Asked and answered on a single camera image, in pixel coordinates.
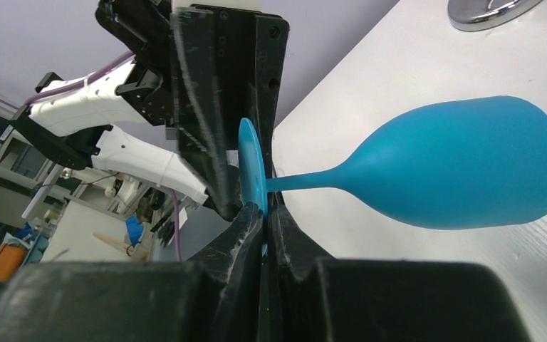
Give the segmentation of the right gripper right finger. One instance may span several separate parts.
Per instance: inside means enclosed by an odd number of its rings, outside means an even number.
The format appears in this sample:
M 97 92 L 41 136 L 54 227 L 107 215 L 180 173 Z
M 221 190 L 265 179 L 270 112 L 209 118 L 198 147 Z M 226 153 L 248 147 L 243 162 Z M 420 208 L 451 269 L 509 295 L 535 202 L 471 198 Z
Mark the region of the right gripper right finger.
M 279 205 L 268 216 L 283 341 L 528 341 L 490 269 L 439 261 L 336 259 Z

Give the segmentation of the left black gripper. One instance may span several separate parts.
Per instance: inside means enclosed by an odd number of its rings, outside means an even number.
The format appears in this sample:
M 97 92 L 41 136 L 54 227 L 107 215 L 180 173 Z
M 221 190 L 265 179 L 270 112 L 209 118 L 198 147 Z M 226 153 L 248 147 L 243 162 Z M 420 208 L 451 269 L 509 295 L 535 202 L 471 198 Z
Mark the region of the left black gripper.
M 181 157 L 205 184 L 214 211 L 234 220 L 240 206 L 224 128 L 244 118 L 254 124 L 270 178 L 287 20 L 195 1 L 100 1 L 95 18 L 135 57 L 118 95 L 151 125 L 176 128 Z

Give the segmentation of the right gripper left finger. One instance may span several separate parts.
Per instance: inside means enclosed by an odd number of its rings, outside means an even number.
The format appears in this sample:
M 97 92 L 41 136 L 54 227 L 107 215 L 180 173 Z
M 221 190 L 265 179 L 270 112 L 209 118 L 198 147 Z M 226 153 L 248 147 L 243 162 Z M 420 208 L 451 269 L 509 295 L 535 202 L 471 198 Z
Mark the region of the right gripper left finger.
M 246 204 L 184 262 L 50 262 L 0 296 L 0 341 L 253 341 L 264 216 Z

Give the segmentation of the blue wine glass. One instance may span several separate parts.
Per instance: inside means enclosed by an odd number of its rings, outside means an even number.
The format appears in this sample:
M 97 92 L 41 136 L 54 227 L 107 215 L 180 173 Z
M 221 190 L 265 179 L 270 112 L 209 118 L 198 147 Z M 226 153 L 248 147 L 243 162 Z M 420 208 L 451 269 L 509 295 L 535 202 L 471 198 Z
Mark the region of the blue wine glass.
M 305 99 L 263 154 L 263 243 L 292 255 L 547 264 L 547 108 L 508 96 L 378 107 Z M 280 231 L 287 236 L 283 242 Z

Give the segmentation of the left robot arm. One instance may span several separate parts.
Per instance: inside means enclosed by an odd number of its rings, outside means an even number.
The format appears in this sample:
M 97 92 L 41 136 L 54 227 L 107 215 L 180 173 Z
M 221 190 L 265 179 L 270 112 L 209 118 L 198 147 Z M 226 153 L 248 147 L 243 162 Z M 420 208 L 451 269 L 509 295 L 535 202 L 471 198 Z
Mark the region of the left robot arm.
M 258 1 L 100 1 L 97 22 L 127 52 L 90 75 L 47 73 L 11 123 L 49 160 L 177 190 L 232 221 L 250 120 L 271 151 L 290 33 Z

